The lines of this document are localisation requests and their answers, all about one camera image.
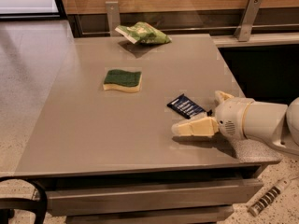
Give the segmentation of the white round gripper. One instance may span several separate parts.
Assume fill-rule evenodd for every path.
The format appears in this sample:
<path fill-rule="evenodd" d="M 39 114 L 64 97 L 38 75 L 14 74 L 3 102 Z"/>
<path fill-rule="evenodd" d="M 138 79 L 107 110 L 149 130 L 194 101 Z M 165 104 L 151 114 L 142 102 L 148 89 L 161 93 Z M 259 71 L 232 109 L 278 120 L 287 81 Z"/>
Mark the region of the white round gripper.
<path fill-rule="evenodd" d="M 224 91 L 215 91 L 215 102 L 218 105 L 215 109 L 216 119 L 203 117 L 183 120 L 171 127 L 173 135 L 184 137 L 213 136 L 220 130 L 225 137 L 244 139 L 243 119 L 254 100 L 251 98 L 234 98 L 232 94 Z"/>

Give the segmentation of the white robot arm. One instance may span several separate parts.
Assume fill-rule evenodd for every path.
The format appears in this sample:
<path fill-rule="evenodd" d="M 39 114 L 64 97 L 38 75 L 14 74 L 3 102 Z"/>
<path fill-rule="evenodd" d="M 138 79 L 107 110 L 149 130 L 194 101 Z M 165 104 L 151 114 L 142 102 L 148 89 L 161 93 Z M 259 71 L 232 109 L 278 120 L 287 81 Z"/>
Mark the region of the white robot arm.
<path fill-rule="evenodd" d="M 226 138 L 251 139 L 270 148 L 299 157 L 299 99 L 289 105 L 258 102 L 252 98 L 234 97 L 215 91 L 215 115 L 195 115 L 174 124 L 174 136 L 213 136 L 220 132 Z"/>

